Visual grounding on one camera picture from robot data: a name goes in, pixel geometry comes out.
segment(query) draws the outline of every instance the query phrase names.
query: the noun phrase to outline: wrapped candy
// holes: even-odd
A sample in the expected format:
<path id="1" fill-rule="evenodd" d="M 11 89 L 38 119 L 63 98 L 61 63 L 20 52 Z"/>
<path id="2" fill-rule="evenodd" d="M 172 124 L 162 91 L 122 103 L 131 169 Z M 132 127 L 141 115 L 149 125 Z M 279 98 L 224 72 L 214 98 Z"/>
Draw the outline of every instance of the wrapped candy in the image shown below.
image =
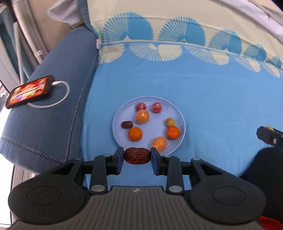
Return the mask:
<path id="1" fill-rule="evenodd" d="M 141 109 L 139 111 L 137 111 L 136 115 L 135 115 L 135 121 L 136 123 L 139 124 L 144 124 L 146 122 L 148 122 L 149 120 L 149 113 L 148 111 Z"/>
<path id="2" fill-rule="evenodd" d="M 136 105 L 136 111 L 139 111 L 141 109 L 146 110 L 146 105 L 143 102 L 140 102 Z"/>
<path id="3" fill-rule="evenodd" d="M 151 106 L 151 109 L 153 112 L 155 113 L 160 113 L 161 110 L 162 110 L 162 105 L 160 102 L 155 102 L 152 106 Z"/>
<path id="4" fill-rule="evenodd" d="M 167 141 L 164 137 L 157 137 L 151 144 L 151 147 L 155 147 L 158 152 L 164 150 L 167 146 Z"/>

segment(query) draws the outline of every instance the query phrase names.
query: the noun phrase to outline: phone screen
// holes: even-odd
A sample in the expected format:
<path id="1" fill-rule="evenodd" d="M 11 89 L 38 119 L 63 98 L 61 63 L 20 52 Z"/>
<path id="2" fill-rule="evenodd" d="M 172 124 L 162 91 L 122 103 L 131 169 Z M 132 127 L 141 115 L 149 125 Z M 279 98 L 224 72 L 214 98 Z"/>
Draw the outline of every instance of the phone screen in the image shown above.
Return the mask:
<path id="1" fill-rule="evenodd" d="M 29 82 L 22 86 L 17 87 L 10 97 L 10 101 L 7 103 L 7 107 L 26 99 L 30 99 L 45 93 L 45 85 L 47 83 L 48 76 Z"/>

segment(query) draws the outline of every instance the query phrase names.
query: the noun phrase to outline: white pipe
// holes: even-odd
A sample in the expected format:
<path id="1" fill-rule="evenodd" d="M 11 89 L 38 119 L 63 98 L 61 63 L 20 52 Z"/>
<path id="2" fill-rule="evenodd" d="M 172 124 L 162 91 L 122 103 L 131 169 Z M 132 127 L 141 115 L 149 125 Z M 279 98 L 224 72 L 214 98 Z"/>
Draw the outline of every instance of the white pipe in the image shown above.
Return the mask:
<path id="1" fill-rule="evenodd" d="M 31 38 L 31 36 L 29 35 L 29 32 L 28 32 L 28 30 L 27 30 L 28 25 L 26 24 L 26 22 L 25 22 L 25 20 L 24 20 L 24 18 L 23 18 L 23 15 L 22 15 L 21 9 L 20 9 L 20 5 L 19 5 L 18 2 L 19 2 L 19 0 L 13 1 L 13 8 L 14 8 L 15 15 L 16 15 L 16 17 L 17 17 L 17 20 L 18 20 L 18 22 L 19 22 L 19 25 L 20 25 L 20 27 L 21 27 L 21 30 L 22 30 L 22 32 L 23 32 L 23 34 L 24 34 L 24 36 L 25 36 L 25 38 L 26 38 L 26 40 L 27 40 L 27 42 L 28 42 L 28 44 L 29 44 L 29 46 L 30 46 L 30 48 L 31 48 L 31 50 L 32 50 L 32 52 L 33 52 L 33 54 L 34 54 L 34 56 L 35 56 L 35 58 L 37 59 L 38 63 L 41 63 L 41 62 L 42 62 L 42 58 L 41 58 L 41 56 L 40 56 L 41 51 L 38 50 L 38 49 L 35 47 L 35 45 L 34 45 L 34 43 L 33 43 L 33 41 L 32 41 L 32 38 Z"/>

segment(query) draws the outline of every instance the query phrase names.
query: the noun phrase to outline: red date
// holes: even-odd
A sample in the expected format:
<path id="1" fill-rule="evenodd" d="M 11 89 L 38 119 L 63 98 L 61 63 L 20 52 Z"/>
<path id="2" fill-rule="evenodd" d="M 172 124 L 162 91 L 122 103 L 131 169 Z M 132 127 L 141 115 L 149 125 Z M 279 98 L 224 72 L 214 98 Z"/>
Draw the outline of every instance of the red date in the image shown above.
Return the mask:
<path id="1" fill-rule="evenodd" d="M 160 113 L 161 110 L 162 110 L 162 105 L 160 102 L 155 102 L 152 106 L 151 106 L 151 109 L 153 112 L 155 113 Z"/>
<path id="2" fill-rule="evenodd" d="M 133 122 L 131 122 L 131 121 L 124 121 L 124 122 L 121 123 L 121 127 L 123 129 L 130 129 L 130 128 L 133 127 Z"/>
<path id="3" fill-rule="evenodd" d="M 139 111 L 139 110 L 141 110 L 141 109 L 146 110 L 146 105 L 145 105 L 145 103 L 143 103 L 143 102 L 140 102 L 140 103 L 138 103 L 138 104 L 136 105 L 136 111 Z"/>
<path id="4" fill-rule="evenodd" d="M 132 165 L 142 165 L 150 162 L 151 154 L 146 148 L 127 148 L 124 160 Z"/>

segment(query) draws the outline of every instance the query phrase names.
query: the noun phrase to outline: wall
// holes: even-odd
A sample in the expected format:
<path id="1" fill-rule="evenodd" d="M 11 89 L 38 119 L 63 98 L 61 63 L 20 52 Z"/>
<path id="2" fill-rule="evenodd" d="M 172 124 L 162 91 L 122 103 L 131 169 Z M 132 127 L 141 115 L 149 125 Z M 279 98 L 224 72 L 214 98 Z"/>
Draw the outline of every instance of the wall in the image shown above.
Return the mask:
<path id="1" fill-rule="evenodd" d="M 47 10 L 55 2 L 57 0 L 30 0 L 42 35 L 50 49 L 72 30 L 68 24 L 58 22 L 47 15 Z"/>

